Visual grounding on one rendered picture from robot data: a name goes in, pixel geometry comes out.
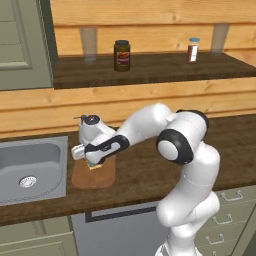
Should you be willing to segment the grey steel sink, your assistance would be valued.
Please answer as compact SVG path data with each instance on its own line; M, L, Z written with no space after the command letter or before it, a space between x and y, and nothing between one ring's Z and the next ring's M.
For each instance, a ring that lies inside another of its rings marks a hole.
M0 206L66 196L68 137L0 142Z

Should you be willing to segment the dark jar with red label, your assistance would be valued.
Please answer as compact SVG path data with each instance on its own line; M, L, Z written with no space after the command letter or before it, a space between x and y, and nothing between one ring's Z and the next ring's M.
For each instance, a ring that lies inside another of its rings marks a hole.
M114 69L118 72L130 70L130 44L128 40L115 41Z

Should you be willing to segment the yellow green sponge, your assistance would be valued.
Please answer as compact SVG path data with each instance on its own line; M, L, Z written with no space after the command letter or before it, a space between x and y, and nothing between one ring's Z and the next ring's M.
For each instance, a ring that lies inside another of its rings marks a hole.
M101 164L93 164L89 160L87 160L87 165L88 165L89 170L95 170L95 169L98 169L98 168L102 167Z

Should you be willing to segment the green drawer front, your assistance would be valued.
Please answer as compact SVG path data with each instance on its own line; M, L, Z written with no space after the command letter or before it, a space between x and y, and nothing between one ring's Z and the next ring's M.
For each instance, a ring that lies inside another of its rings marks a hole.
M219 212L203 225L203 229L224 227L230 224L246 221L249 218L254 205L254 201L249 201L231 206L221 206Z
M222 207L255 201L256 185L217 191L216 194Z
M196 236L195 245L203 256L229 256L245 226L246 222L240 222L226 227L200 230ZM218 240L219 234L223 234L225 238L222 244L209 245L205 240L206 236L209 236L212 241Z

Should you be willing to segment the small blue-lidded spice bottle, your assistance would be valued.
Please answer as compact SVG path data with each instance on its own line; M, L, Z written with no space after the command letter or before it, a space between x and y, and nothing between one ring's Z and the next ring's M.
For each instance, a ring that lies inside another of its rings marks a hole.
M195 62L197 59L198 47L199 47L199 38L191 37L188 44L188 61Z

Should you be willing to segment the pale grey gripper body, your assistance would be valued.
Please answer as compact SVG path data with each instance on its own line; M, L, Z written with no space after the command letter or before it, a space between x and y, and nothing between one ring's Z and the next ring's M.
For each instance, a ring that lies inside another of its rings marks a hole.
M83 144L76 145L71 149L72 157L75 161L85 159L85 146Z

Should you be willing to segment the brown wooden cutting board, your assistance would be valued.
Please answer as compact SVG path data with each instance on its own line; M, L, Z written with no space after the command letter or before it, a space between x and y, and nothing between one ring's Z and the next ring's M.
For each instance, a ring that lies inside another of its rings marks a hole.
M72 184L78 189L101 189L113 185L116 174L116 157L108 158L100 167L89 168L86 160L74 164Z

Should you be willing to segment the green base cupboard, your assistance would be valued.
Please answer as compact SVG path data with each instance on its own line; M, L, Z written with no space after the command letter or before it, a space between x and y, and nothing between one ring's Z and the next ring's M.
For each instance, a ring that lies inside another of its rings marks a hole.
M0 256L78 256L67 216L0 227Z

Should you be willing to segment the grey dishwasher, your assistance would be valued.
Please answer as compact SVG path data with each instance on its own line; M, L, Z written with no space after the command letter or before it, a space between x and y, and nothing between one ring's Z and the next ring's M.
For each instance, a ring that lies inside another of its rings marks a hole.
M157 206L143 203L119 210ZM79 256L154 256L168 229L154 212L86 223L85 213L71 216Z

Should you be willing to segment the dark wooden wall shelf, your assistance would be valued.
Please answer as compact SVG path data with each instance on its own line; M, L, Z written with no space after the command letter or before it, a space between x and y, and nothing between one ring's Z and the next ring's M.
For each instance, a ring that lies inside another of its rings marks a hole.
M83 57L60 58L54 76L55 89L90 88L256 77L256 67L227 54L200 52L194 63L186 53L137 54L129 71L114 70L113 56L98 56L94 64Z

